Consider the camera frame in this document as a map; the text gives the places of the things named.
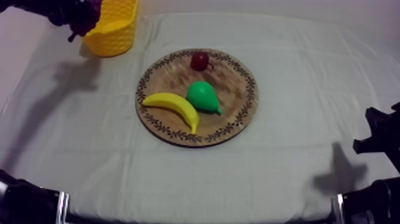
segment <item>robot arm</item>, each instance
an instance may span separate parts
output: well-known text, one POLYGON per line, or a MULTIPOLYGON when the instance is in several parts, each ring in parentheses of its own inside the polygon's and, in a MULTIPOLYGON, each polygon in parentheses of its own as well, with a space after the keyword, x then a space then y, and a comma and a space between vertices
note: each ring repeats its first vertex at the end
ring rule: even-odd
POLYGON ((40 188, 0 170, 0 223, 63 224, 68 194, 40 188))
POLYGON ((84 36, 100 19, 101 0, 0 0, 0 13, 8 7, 16 7, 47 17, 56 25, 70 25, 73 32, 68 41, 76 35, 84 36))

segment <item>yellow banana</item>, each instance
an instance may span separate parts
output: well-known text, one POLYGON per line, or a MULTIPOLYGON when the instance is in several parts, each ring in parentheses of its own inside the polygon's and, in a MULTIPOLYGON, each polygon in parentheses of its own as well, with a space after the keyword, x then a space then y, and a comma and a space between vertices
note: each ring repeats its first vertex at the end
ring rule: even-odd
POLYGON ((196 134, 200 119, 199 114, 183 97, 176 94, 160 92, 146 97, 142 104, 144 106, 167 108, 178 112, 192 128, 192 134, 196 134))

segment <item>toy fruit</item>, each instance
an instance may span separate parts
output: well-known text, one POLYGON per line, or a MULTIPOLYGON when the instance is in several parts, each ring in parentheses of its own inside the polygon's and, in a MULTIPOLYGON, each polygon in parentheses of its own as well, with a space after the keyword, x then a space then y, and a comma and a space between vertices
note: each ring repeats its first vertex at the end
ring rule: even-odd
POLYGON ((186 98, 197 109, 222 114, 217 94, 208 82, 193 82, 186 98))
POLYGON ((210 64, 210 58, 208 54, 205 52, 197 52, 193 54, 192 59, 190 61, 190 67, 195 71, 204 71, 207 69, 207 66, 211 65, 213 68, 214 66, 210 64))
POLYGON ((182 115, 185 122, 192 128, 192 134, 196 134, 200 119, 199 114, 183 97, 176 94, 162 92, 146 97, 142 104, 144 106, 167 108, 178 112, 182 115))

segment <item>white wall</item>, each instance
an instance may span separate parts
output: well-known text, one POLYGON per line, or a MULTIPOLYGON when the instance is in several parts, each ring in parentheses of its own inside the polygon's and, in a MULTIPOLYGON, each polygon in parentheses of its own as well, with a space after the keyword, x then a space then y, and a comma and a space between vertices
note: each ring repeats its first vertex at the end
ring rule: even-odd
POLYGON ((236 12, 328 21, 400 35, 400 0, 141 0, 144 14, 236 12))

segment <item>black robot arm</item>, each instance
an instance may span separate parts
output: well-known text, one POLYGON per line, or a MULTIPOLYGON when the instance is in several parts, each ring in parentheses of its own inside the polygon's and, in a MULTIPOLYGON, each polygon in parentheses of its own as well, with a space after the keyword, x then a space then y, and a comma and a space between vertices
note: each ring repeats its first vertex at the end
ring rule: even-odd
POLYGON ((92 30, 100 18, 101 0, 0 0, 0 13, 8 7, 47 17, 56 25, 70 25, 73 34, 84 36, 92 30))

